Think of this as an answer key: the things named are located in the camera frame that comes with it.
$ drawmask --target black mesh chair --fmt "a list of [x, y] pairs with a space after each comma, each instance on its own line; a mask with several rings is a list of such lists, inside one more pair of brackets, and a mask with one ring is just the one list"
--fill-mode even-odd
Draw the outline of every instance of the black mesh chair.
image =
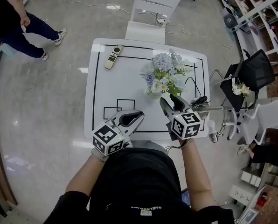
[[[214, 70], [209, 77], [210, 80], [215, 73], [218, 73], [222, 78], [219, 83], [221, 83], [220, 87], [226, 96], [222, 105], [228, 99], [235, 112], [239, 112], [241, 109], [253, 109], [258, 99], [259, 90], [275, 81], [275, 75], [271, 67], [271, 63], [262, 49], [248, 59], [241, 61], [239, 64], [230, 65], [225, 77], [223, 77], [219, 70]], [[243, 95], [235, 95], [232, 92], [233, 78], [236, 79], [237, 83], [244, 83], [251, 91], [255, 93], [254, 101], [250, 106], [242, 107], [244, 102]], [[236, 113], [231, 108], [228, 110], [233, 112], [234, 122], [227, 123], [227, 113], [224, 112], [224, 121], [219, 134], [220, 136], [222, 135], [221, 132], [224, 131], [225, 126], [233, 126], [232, 133], [230, 136], [228, 136], [228, 140], [230, 140], [237, 130], [237, 117]]]

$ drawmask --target tiled floor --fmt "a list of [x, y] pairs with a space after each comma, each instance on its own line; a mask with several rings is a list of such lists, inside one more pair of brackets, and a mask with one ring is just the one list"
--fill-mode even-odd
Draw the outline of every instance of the tiled floor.
[[[131, 11], [133, 0], [84, 0], [88, 4], [115, 4]], [[235, 43], [227, 34], [220, 14], [219, 0], [181, 0], [167, 31], [178, 32], [177, 24], [195, 35], [166, 34], [166, 44], [189, 49], [208, 58], [209, 72], [227, 70], [228, 64], [239, 61]], [[19, 208], [43, 221], [64, 192], [70, 178], [90, 154], [90, 140], [84, 136], [84, 103], [87, 74], [78, 68], [88, 67], [91, 44], [95, 38], [125, 36], [130, 14], [106, 6], [87, 7], [66, 0], [33, 0], [27, 10], [45, 20], [55, 29], [67, 27], [68, 34], [60, 47], [34, 34], [28, 39], [44, 46], [50, 58], [43, 62], [17, 53], [3, 56], [0, 62], [0, 147], [7, 177], [19, 202]], [[155, 17], [138, 14], [138, 21], [154, 24]], [[211, 101], [219, 104], [223, 94], [211, 87]], [[221, 124], [221, 113], [212, 112], [211, 119]], [[218, 203], [228, 198], [239, 169], [247, 157], [237, 157], [235, 137], [226, 135], [213, 144], [209, 138], [198, 139], [197, 145], [211, 179]], [[185, 185], [183, 162], [179, 150], [171, 150]]]

